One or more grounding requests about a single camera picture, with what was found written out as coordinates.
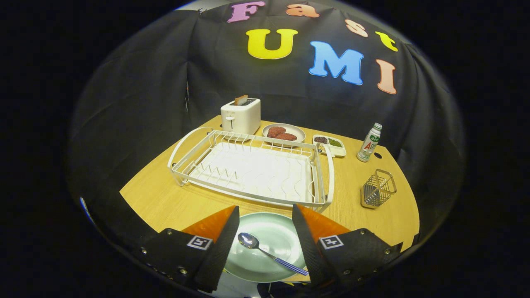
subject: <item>blue letter m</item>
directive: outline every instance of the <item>blue letter m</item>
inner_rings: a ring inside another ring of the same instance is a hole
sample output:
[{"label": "blue letter m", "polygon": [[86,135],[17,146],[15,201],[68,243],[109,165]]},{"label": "blue letter m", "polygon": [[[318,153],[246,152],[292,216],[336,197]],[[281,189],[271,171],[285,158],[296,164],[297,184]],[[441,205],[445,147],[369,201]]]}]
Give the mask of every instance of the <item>blue letter m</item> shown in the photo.
[{"label": "blue letter m", "polygon": [[348,83],[362,85],[361,80],[361,59],[364,57],[361,53],[354,50],[346,50],[340,58],[333,48],[326,42],[311,41],[310,44],[315,48],[315,64],[309,69],[309,73],[318,76],[327,76],[328,72],[324,69],[324,63],[328,65],[331,75],[338,77],[344,68],[345,73],[342,79]]}]

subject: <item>toaster lever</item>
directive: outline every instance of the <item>toaster lever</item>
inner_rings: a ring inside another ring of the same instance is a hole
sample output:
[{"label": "toaster lever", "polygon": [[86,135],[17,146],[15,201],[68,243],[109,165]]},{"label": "toaster lever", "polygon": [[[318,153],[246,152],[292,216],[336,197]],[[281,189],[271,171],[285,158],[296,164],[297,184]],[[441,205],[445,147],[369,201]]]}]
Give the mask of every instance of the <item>toaster lever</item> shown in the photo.
[{"label": "toaster lever", "polygon": [[228,116],[228,117],[226,117],[225,119],[226,119],[226,120],[230,120],[230,126],[231,126],[232,129],[234,129],[234,124],[232,123],[232,120],[234,120],[235,118],[232,117],[232,116]]}]

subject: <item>utensil holder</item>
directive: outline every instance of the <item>utensil holder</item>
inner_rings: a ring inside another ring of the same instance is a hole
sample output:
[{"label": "utensil holder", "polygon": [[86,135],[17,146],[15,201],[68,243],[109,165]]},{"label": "utensil holder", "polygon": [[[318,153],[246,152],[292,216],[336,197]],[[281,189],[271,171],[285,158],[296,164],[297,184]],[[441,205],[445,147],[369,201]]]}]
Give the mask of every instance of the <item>utensil holder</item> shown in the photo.
[{"label": "utensil holder", "polygon": [[361,205],[376,209],[390,199],[390,196],[395,194],[396,191],[392,174],[377,169],[361,188]]}]

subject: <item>blue checkered handle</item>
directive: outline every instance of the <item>blue checkered handle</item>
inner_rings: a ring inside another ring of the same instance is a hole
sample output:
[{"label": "blue checkered handle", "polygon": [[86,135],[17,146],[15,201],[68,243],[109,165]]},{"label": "blue checkered handle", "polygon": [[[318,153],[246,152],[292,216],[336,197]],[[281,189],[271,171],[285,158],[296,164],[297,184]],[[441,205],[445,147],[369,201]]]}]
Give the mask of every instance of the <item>blue checkered handle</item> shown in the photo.
[{"label": "blue checkered handle", "polygon": [[284,260],[282,260],[280,258],[276,258],[276,259],[274,259],[274,261],[276,261],[279,264],[284,265],[288,269],[291,269],[292,271],[294,271],[294,272],[296,272],[298,274],[302,274],[302,275],[308,275],[309,274],[309,272],[305,271],[304,269],[300,269],[300,268],[296,267],[295,265],[293,265],[293,264],[291,264],[289,262],[285,262]]}]

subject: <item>tabletop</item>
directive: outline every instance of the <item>tabletop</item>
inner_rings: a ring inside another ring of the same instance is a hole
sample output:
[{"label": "tabletop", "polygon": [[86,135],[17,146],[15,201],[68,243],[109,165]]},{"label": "tabletop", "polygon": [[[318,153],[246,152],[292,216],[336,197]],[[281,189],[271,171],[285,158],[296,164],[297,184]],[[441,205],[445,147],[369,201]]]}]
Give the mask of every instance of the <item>tabletop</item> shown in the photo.
[{"label": "tabletop", "polygon": [[[201,127],[222,130],[221,117],[216,116]],[[261,121],[255,135],[261,136],[263,127],[272,124]],[[377,146],[368,162],[361,162],[356,154],[362,141],[300,127],[306,138],[303,143],[312,144],[313,135],[326,135],[341,140],[347,151],[344,157],[334,157],[335,189],[331,205],[322,214],[350,230],[365,228],[375,233],[388,245],[403,242],[401,251],[412,246],[414,236],[419,232],[420,220],[416,199],[407,179],[383,146]],[[206,136],[206,129],[190,135],[181,145],[174,162],[178,161],[193,146]],[[271,212],[292,217],[292,208],[256,201],[249,201],[212,191],[191,183],[180,187],[167,168],[167,161],[178,141],[167,148],[148,165],[141,169],[120,193],[131,208],[155,231],[172,228],[183,230],[189,225],[232,205],[240,207],[240,215],[256,212]],[[325,190],[328,181],[327,157],[319,154],[322,165]],[[388,171],[394,177],[397,192],[377,209],[362,207],[361,187],[376,169]],[[308,277],[297,275],[287,281],[307,281]]]}]

